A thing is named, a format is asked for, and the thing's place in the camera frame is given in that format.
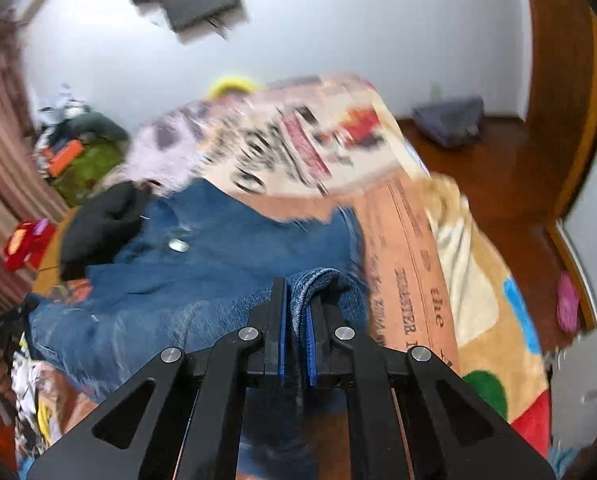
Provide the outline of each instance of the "bed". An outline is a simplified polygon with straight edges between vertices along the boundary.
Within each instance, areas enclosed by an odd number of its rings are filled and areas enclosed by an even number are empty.
[[[184,105],[144,125],[102,186],[153,179],[169,193],[198,177],[275,219],[326,219],[336,205],[354,206],[374,337],[432,348],[547,455],[547,381],[518,286],[455,182],[429,174],[370,83],[315,76]],[[73,301],[86,283],[59,285],[57,272],[70,218],[34,291]],[[82,395],[73,405],[57,415],[62,431],[95,406]],[[349,476],[344,416],[307,426],[320,478]]]

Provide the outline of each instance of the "metal button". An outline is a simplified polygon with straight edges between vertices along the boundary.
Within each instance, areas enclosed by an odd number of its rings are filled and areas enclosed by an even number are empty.
[[[356,332],[354,332],[353,328],[350,328],[348,326],[339,326],[334,331],[334,335],[341,341],[348,341],[356,335]]]
[[[258,330],[252,326],[246,326],[238,331],[238,336],[243,341],[251,341],[252,339],[256,339],[258,337]]]
[[[171,250],[177,251],[178,253],[184,253],[190,248],[190,245],[187,242],[179,240],[178,238],[172,238],[168,245]]]
[[[181,358],[182,352],[173,346],[166,348],[161,352],[161,359],[166,363],[175,363]]]
[[[411,349],[411,356],[416,361],[429,361],[431,359],[431,350],[426,346],[415,346]]]

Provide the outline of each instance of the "red toy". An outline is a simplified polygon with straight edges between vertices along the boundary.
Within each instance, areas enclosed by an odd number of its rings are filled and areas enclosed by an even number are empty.
[[[47,218],[18,224],[12,236],[7,239],[3,250],[7,270],[14,272],[24,264],[28,264],[32,269],[38,269],[55,232],[56,226]]]

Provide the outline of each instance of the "striped curtain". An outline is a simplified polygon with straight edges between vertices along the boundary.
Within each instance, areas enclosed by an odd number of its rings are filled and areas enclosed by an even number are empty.
[[[47,217],[59,222],[63,199],[40,177],[30,157],[34,127],[22,81],[16,26],[0,20],[0,308],[15,305],[29,291],[32,273],[15,274],[4,265],[3,247],[21,220]]]

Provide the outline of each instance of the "wooden floor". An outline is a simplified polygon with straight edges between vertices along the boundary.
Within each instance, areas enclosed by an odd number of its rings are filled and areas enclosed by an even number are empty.
[[[559,183],[521,121],[487,119],[482,139],[448,151],[422,138],[411,121],[403,134],[430,171],[456,180],[481,231],[496,245],[523,293],[543,351],[571,343],[555,318],[563,263],[545,224]]]

